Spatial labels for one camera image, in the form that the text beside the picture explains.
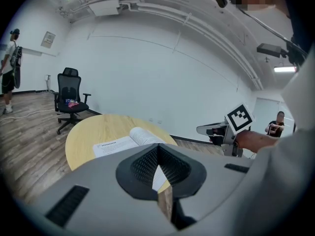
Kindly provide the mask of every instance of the open book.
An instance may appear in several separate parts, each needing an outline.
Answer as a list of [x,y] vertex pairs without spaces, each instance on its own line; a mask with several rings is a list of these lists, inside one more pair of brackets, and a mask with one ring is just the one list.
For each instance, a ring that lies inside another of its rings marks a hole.
[[[114,154],[114,153],[129,149],[129,148],[134,148],[134,147],[147,145],[147,144],[154,144],[154,143],[165,144],[165,141],[155,136],[148,130],[144,130],[143,128],[136,127],[130,131],[129,136],[125,136],[120,139],[107,142],[107,143],[95,144],[93,146],[93,151],[94,151],[95,157],[98,158],[101,156]],[[166,182],[166,180],[167,179],[161,167],[158,166],[157,171],[154,175],[152,189],[154,189],[155,191],[158,191]]]

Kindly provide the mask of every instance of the ceiling light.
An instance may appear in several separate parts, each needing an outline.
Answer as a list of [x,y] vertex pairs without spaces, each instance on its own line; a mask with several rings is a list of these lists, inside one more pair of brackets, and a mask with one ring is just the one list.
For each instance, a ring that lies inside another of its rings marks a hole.
[[276,73],[295,73],[295,66],[275,66]]

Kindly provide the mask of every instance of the black backpack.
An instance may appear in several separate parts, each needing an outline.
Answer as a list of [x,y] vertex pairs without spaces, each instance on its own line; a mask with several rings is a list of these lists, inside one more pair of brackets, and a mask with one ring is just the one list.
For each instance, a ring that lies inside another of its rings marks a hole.
[[14,41],[15,44],[15,50],[13,52],[12,58],[10,60],[11,66],[13,68],[20,68],[21,67],[21,62],[22,62],[22,49],[23,47],[21,46],[16,46],[16,43]]
[[21,82],[21,63],[22,63],[22,49],[21,46],[16,46],[15,44],[15,50],[12,54],[12,58],[10,60],[10,64],[13,67],[13,78],[14,78],[14,86],[18,89],[20,87]]

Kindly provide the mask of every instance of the white sleeve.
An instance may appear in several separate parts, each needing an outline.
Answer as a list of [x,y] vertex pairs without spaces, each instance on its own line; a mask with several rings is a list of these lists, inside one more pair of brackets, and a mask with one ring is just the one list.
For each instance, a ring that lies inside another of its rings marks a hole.
[[10,54],[11,53],[11,48],[14,46],[14,42],[13,41],[10,41],[6,47],[6,50],[5,50],[5,54]]

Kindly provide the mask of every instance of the hand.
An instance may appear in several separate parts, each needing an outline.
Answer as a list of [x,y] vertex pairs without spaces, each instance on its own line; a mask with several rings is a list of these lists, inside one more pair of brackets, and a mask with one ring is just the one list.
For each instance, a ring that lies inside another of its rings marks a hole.
[[246,148],[257,153],[263,147],[273,146],[277,140],[277,138],[262,135],[254,131],[244,130],[237,134],[235,141],[238,143],[239,148]]

